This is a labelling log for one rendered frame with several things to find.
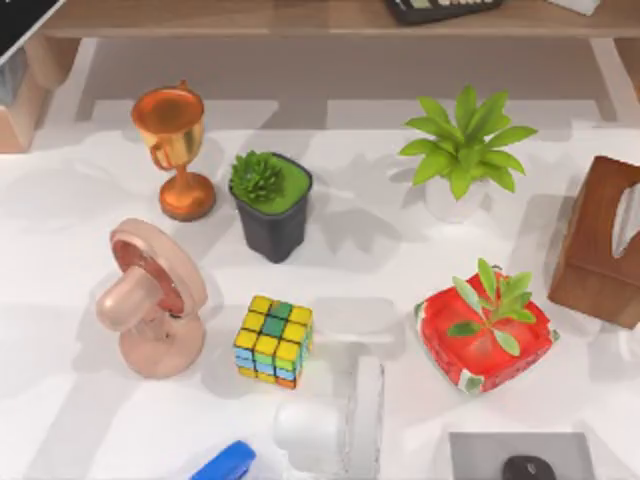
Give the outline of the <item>multicoloured puzzle cube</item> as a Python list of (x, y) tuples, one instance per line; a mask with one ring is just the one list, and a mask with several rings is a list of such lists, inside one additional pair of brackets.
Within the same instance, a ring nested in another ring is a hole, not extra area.
[(294, 390), (313, 346), (310, 308), (256, 295), (237, 331), (233, 350), (240, 375)]

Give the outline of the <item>red watermelon pot plant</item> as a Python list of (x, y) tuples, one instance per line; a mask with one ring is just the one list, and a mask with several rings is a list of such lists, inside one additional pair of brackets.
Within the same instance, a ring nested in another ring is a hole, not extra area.
[(532, 274), (509, 275), (485, 259), (466, 278), (413, 308), (424, 350), (467, 394), (496, 389), (539, 361), (560, 338), (532, 300)]

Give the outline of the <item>wooden shelf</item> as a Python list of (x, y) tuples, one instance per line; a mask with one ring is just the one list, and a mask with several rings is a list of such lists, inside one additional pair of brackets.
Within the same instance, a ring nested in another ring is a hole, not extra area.
[(36, 98), (0, 106), (0, 153), (32, 142), (47, 91), (69, 74), (86, 37), (262, 34), (418, 34), (611, 38), (640, 100), (640, 0), (602, 0), (591, 16), (546, 0), (504, 0), (500, 8), (451, 20), (399, 24), (383, 0), (66, 0), (25, 42)]

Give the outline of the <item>white pot leafy plant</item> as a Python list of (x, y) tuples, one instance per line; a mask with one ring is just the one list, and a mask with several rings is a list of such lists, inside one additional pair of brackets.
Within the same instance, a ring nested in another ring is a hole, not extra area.
[(420, 96), (420, 116), (405, 125), (423, 134), (404, 145), (399, 154), (418, 157), (411, 185), (422, 186), (429, 213), (438, 220), (461, 223), (471, 217), (494, 184), (516, 191), (515, 174), (524, 175), (521, 161), (507, 148), (538, 133), (531, 126), (514, 125), (505, 113), (506, 91), (479, 101), (466, 85), (449, 113), (435, 98)]

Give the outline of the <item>black keyboard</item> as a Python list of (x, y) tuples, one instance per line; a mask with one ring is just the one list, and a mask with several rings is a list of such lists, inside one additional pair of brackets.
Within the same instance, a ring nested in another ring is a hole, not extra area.
[(451, 20), (500, 8), (504, 0), (383, 0), (401, 25), (415, 26)]

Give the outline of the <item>blue stapler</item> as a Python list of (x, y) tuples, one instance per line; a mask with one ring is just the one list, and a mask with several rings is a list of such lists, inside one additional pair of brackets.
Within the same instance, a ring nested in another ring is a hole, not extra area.
[(193, 473), (189, 480), (241, 480), (256, 459), (256, 452), (246, 442), (237, 440)]

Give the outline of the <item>grey mouse pad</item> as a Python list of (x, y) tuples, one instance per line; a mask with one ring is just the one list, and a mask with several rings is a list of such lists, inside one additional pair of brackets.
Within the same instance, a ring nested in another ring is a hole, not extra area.
[(513, 455), (543, 458), (557, 480), (596, 480), (586, 436), (577, 432), (454, 432), (450, 435), (453, 480), (501, 480)]

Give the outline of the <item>pink desk fan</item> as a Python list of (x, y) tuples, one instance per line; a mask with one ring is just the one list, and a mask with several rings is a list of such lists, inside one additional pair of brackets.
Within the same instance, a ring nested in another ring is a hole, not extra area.
[(163, 379), (184, 372), (206, 336), (199, 312), (208, 294), (198, 266), (172, 237), (140, 219), (119, 223), (110, 245), (120, 276), (97, 299), (97, 319), (119, 334), (121, 354), (137, 374)]

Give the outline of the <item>black computer mouse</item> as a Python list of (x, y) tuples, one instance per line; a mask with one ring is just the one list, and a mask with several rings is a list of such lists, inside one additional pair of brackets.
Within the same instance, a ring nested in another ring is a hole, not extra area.
[(551, 464), (538, 456), (513, 455), (502, 466), (501, 480), (557, 480)]

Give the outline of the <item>brown wooden tissue box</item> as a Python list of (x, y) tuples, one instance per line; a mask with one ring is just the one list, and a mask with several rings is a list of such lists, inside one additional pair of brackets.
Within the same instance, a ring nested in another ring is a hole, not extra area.
[(550, 301), (622, 328), (640, 324), (640, 232), (621, 256), (613, 256), (618, 204), (637, 184), (640, 166), (606, 156), (593, 159), (573, 205)]

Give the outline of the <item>bronze trophy cup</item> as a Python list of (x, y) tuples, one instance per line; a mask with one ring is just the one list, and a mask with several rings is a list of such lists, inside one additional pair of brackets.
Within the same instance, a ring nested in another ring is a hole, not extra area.
[(200, 153), (204, 137), (204, 103), (186, 81), (152, 89), (139, 97), (131, 119), (156, 168), (170, 172), (159, 190), (162, 212), (190, 222), (214, 207), (216, 192), (205, 175), (188, 169)]

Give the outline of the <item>white object on shelf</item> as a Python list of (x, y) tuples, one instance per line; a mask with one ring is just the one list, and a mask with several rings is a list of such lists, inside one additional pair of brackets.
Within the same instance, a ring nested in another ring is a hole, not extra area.
[(579, 13), (584, 16), (591, 16), (600, 5), (601, 0), (546, 0), (547, 2), (561, 8)]

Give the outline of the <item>black pot green succulent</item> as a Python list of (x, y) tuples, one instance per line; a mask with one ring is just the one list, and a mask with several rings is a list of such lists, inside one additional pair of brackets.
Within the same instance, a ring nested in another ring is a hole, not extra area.
[(284, 262), (304, 240), (312, 186), (311, 172), (280, 153), (238, 154), (229, 192), (248, 247), (272, 263)]

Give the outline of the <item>black laptop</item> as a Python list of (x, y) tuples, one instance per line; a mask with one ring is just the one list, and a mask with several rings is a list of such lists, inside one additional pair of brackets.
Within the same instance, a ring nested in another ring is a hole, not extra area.
[(0, 0), (0, 66), (66, 0)]

